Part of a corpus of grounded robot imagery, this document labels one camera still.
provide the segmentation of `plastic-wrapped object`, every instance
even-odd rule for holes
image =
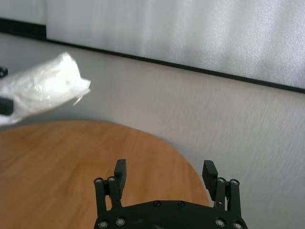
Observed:
[[[46,112],[87,94],[90,81],[81,78],[75,60],[62,53],[57,58],[0,80],[0,98],[13,101],[11,115],[0,115],[0,126]]]

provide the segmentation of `black baseboard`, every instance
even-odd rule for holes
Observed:
[[[215,71],[211,71],[211,70],[207,70],[207,69],[203,69],[203,68],[196,68],[196,67],[191,67],[191,66],[187,66],[187,65],[183,65],[183,64],[177,64],[177,63],[166,62],[166,61],[159,61],[159,60],[145,58],[145,57],[141,57],[141,56],[124,54],[124,53],[120,53],[120,52],[112,52],[112,51],[108,51],[108,50],[90,48],[90,47],[81,46],[81,45],[77,45],[77,44],[70,44],[70,43],[50,40],[47,38],[47,32],[46,32],[45,25],[38,25],[38,24],[33,24],[33,23],[28,23],[28,22],[21,22],[21,21],[14,21],[14,20],[0,18],[0,32],[17,35],[17,36],[21,36],[21,37],[33,38],[33,39],[37,39],[37,40],[44,41],[44,42],[51,42],[51,43],[70,46],[70,47],[74,47],[74,48],[86,49],[89,51],[100,52],[100,53],[105,53],[105,54],[109,54],[109,55],[115,55],[115,56],[130,58],[130,59],[134,59],[134,60],[150,62],[150,63],[156,63],[156,64],[161,64],[161,65],[170,66],[170,67],[174,67],[174,68],[185,69],[185,70],[192,71],[192,72],[215,75],[215,76],[219,76],[219,77],[223,77],[223,78],[227,78],[227,79],[239,80],[239,81],[243,81],[243,82],[247,82],[247,83],[254,83],[254,84],[258,84],[258,85],[262,85],[262,86],[268,86],[268,87],[273,87],[273,88],[278,88],[278,89],[283,89],[283,90],[288,90],[288,91],[292,91],[292,92],[298,92],[298,93],[305,94],[304,88],[298,88],[298,87],[283,85],[283,84],[279,84],[279,83],[272,83],[272,82],[267,82],[267,81],[263,81],[263,80],[247,78],[247,77],[239,76],[239,75],[220,73],[220,72],[215,72]]]
[[[47,40],[46,31],[45,25],[0,18],[0,32]]]

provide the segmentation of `round wooden table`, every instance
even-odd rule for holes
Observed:
[[[92,229],[93,180],[113,176],[118,159],[127,163],[123,206],[166,199],[209,205],[195,170],[159,138],[104,122],[43,123],[0,133],[0,227]]]

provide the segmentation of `gray floor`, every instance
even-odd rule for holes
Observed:
[[[305,95],[0,34],[0,65],[10,73],[68,51],[92,92],[24,120],[93,119],[156,135],[201,172],[241,182],[249,228],[302,228],[305,214]]]

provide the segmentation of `black object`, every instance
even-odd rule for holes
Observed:
[[[121,197],[126,181],[126,161],[118,160],[113,177],[94,180],[97,219],[94,229],[247,229],[241,218],[239,182],[218,177],[213,161],[203,164],[203,180],[214,201],[214,207],[185,201],[152,201],[122,207]],[[112,209],[106,209],[105,196]]]
[[[7,68],[0,67],[0,79],[9,73]],[[0,97],[0,115],[9,116],[14,112],[14,102],[11,99]]]
[[[10,116],[14,112],[14,102],[0,97],[0,115]]]
[[[7,76],[9,73],[7,68],[1,67],[0,66],[0,79],[4,78],[5,76]]]

